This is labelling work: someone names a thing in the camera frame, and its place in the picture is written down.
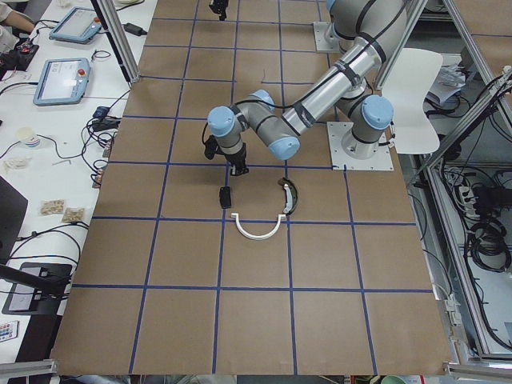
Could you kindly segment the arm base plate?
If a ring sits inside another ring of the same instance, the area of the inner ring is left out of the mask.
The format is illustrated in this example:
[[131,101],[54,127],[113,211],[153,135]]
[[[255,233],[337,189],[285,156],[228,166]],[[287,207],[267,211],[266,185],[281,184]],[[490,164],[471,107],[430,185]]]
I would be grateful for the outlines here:
[[366,144],[352,135],[352,122],[328,122],[327,136],[334,170],[393,171],[390,148],[382,131],[378,142]]
[[314,22],[313,32],[317,52],[342,52],[340,37],[334,32],[334,25],[332,22]]

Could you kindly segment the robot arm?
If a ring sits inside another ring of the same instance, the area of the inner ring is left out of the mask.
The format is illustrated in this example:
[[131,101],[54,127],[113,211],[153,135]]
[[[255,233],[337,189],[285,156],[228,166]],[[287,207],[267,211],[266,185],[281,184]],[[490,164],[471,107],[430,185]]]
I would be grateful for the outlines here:
[[328,1],[334,35],[342,40],[342,56],[282,115],[264,90],[257,90],[231,106],[217,106],[207,117],[211,135],[204,141],[205,156],[223,156],[233,176],[248,173],[242,134],[252,130],[281,161],[300,148],[300,136],[329,108],[337,106],[354,120],[357,143],[374,146],[393,117],[384,97],[366,93],[365,76],[385,64],[396,51],[407,24],[404,1]]

